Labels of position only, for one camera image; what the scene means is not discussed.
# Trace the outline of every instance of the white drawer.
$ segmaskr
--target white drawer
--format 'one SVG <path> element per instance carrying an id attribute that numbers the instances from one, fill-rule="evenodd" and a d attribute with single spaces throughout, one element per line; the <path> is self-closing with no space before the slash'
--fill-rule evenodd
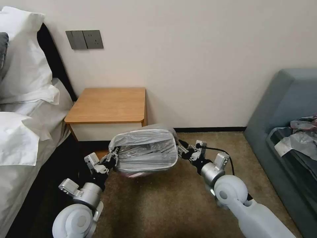
<path id="1" fill-rule="evenodd" d="M 111 140 L 115 135 L 139 129 L 141 123 L 71 124 L 78 141 Z"/>

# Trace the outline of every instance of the nightstand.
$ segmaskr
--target nightstand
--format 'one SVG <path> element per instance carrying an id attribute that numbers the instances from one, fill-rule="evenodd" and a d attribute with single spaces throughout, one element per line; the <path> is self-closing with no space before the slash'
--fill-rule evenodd
<path id="1" fill-rule="evenodd" d="M 111 140 L 146 126 L 145 88 L 86 88 L 65 123 L 78 141 Z"/>

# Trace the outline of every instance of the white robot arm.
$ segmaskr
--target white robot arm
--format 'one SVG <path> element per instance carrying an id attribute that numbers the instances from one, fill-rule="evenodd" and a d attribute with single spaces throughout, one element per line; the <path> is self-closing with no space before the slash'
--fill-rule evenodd
<path id="1" fill-rule="evenodd" d="M 188 145 L 179 140 L 178 153 L 197 168 L 205 181 L 207 190 L 216 197 L 220 206 L 226 206 L 238 219 L 239 227 L 246 238 L 294 238 L 289 229 L 266 206 L 257 203 L 249 194 L 245 183 L 234 175 L 225 175 L 224 167 L 230 156 L 222 151 L 214 162 L 205 159 L 206 142 L 196 141 Z M 59 213 L 53 224 L 54 238 L 90 238 L 103 209 L 100 201 L 109 171 L 118 161 L 118 148 L 104 156 L 101 161 L 95 153 L 85 157 L 92 172 L 92 179 L 83 188 L 70 179 L 59 188 L 73 197 L 76 204 Z"/>

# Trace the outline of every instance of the black baseboard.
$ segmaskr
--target black baseboard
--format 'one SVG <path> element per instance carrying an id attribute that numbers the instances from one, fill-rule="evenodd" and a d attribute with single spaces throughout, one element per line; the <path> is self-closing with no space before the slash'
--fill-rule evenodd
<path id="1" fill-rule="evenodd" d="M 247 127 L 190 127 L 174 128 L 176 132 L 243 132 Z"/>
<path id="2" fill-rule="evenodd" d="M 243 132 L 246 127 L 190 127 L 190 128 L 174 128 L 176 132 Z M 98 150 L 108 150 L 109 140 L 98 141 L 79 141 L 80 147 L 85 154 L 90 154 Z"/>

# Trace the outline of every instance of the switch panel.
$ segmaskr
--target switch panel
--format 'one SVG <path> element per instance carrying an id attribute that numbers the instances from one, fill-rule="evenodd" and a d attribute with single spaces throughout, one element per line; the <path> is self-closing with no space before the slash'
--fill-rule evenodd
<path id="1" fill-rule="evenodd" d="M 83 31 L 66 31 L 66 35 L 73 50 L 87 49 Z"/>
<path id="2" fill-rule="evenodd" d="M 88 49 L 103 49 L 101 35 L 99 30 L 83 31 Z"/>

